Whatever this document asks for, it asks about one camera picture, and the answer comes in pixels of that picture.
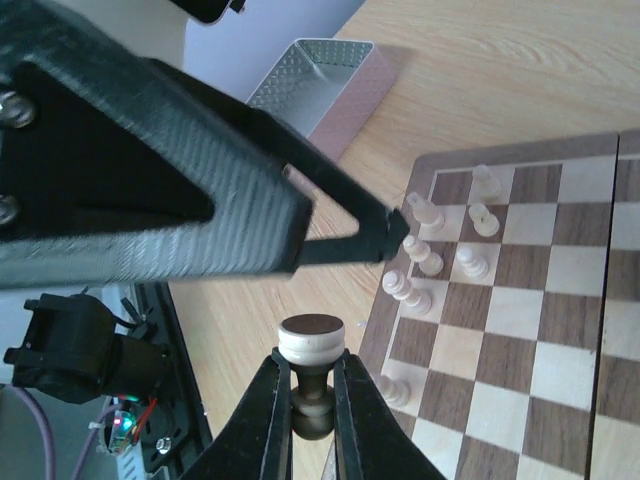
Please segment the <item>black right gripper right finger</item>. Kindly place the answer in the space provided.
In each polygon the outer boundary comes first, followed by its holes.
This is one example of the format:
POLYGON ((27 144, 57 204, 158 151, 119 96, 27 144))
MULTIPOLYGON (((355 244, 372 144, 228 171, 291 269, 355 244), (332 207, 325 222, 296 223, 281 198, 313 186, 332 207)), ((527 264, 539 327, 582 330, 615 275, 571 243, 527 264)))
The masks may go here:
POLYGON ((336 361, 334 390, 339 479, 444 477, 401 429, 358 356, 346 351, 336 361))

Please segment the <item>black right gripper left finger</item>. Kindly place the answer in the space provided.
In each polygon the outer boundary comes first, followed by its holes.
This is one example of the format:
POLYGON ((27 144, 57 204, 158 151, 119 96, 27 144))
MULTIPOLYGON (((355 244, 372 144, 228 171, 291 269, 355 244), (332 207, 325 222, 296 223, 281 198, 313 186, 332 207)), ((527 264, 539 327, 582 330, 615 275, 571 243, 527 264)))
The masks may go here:
POLYGON ((184 479, 291 479, 291 369, 273 349, 213 443, 184 479))

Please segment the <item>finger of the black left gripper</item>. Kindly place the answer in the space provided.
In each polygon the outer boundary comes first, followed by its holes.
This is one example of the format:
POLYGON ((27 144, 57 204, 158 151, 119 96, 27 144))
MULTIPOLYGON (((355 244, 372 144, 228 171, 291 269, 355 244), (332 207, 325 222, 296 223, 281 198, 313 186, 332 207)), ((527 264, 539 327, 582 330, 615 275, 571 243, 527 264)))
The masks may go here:
POLYGON ((150 63, 276 163, 290 183, 311 182, 314 203, 302 265, 384 263, 394 259, 409 223, 336 166, 285 121, 206 85, 168 63, 150 63))
POLYGON ((311 201, 153 62, 51 1, 1 5, 5 289, 290 273, 311 201))

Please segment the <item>cream pawn felt base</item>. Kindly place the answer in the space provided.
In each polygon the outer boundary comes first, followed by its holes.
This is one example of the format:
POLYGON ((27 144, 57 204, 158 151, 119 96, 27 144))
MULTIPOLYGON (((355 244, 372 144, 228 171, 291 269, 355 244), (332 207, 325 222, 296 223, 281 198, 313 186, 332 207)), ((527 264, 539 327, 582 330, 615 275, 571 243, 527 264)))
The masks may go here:
POLYGON ((301 314, 278 327, 278 351, 297 376, 291 391, 292 428, 302 439, 321 440, 334 428, 329 372, 345 350, 345 327, 328 314, 301 314))

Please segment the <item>cream piece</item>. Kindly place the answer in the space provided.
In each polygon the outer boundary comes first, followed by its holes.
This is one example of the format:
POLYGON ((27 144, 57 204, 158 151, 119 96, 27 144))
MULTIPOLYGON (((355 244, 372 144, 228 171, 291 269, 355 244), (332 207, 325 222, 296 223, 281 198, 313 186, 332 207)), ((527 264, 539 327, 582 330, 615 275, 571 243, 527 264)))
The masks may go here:
POLYGON ((487 165, 476 166, 472 172, 473 185, 477 197, 484 201, 493 201, 501 194, 501 185, 498 178, 491 172, 487 165))

